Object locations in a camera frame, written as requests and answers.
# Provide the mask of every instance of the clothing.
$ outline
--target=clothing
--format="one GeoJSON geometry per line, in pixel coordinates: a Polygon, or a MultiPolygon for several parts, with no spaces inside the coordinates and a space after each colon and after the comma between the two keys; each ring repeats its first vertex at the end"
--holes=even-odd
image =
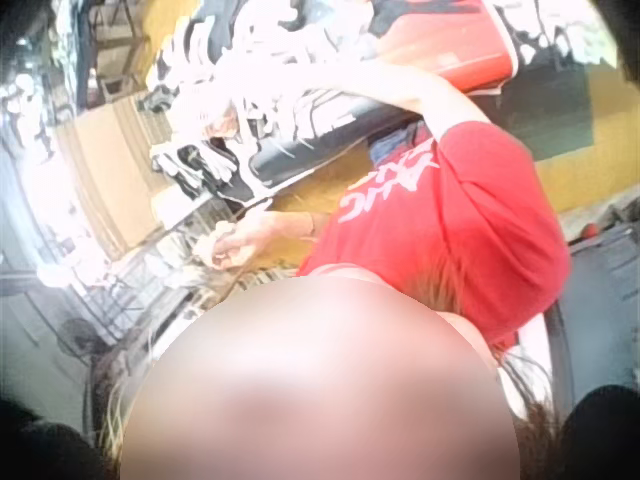
{"type": "Polygon", "coordinates": [[[452,271],[462,314],[496,344],[559,295],[569,251],[528,150],[467,122],[350,187],[298,275],[352,263],[400,292],[452,271]]]}

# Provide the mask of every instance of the wooden floor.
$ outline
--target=wooden floor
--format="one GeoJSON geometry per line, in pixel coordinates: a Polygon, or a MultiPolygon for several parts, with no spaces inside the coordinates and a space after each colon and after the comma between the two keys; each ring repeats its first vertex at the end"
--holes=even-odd
{"type": "MultiPolygon", "coordinates": [[[[151,49],[142,60],[148,68],[154,52],[176,20],[189,15],[198,0],[150,0],[143,27],[151,49]]],[[[617,72],[589,73],[594,144],[536,163],[541,182],[557,212],[598,203],[640,183],[640,94],[617,72]]],[[[367,152],[356,147],[334,164],[300,182],[276,200],[283,210],[331,211],[345,188],[370,168],[367,152]]],[[[275,246],[259,262],[297,264],[308,246],[289,242],[275,246]]]]}

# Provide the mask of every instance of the hand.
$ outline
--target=hand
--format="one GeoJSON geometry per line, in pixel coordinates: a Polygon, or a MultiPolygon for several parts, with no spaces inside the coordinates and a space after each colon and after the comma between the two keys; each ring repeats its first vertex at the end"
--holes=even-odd
{"type": "Polygon", "coordinates": [[[277,215],[250,210],[236,224],[218,222],[213,233],[198,242],[194,253],[217,270],[241,267],[276,236],[277,215]]]}

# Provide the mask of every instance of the black and white garment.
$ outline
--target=black and white garment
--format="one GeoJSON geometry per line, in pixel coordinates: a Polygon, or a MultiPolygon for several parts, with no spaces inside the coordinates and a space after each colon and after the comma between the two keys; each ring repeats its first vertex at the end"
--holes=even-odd
{"type": "MultiPolygon", "coordinates": [[[[195,134],[210,125],[208,106],[216,99],[215,91],[207,91],[211,79],[251,64],[251,56],[280,63],[370,58],[377,38],[403,15],[473,13],[482,4],[495,8],[505,24],[518,75],[543,65],[560,70],[615,64],[615,44],[587,0],[205,0],[192,18],[178,22],[148,79],[155,90],[141,106],[169,109],[170,117],[184,119],[175,123],[195,134]]],[[[255,77],[259,81],[259,72],[255,77]]],[[[237,131],[225,138],[224,148],[238,168],[230,179],[209,184],[243,206],[273,196],[363,139],[410,119],[405,111],[326,91],[288,92],[277,101],[241,95],[232,103],[237,131]]]]}

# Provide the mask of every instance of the red t-shirt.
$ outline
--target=red t-shirt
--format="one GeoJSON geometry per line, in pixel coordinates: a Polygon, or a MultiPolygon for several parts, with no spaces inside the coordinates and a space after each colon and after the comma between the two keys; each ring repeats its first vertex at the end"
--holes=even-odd
{"type": "Polygon", "coordinates": [[[531,155],[494,125],[457,125],[350,187],[298,275],[351,263],[408,293],[443,261],[462,280],[463,315],[491,344],[549,307],[568,276],[531,155]]]}

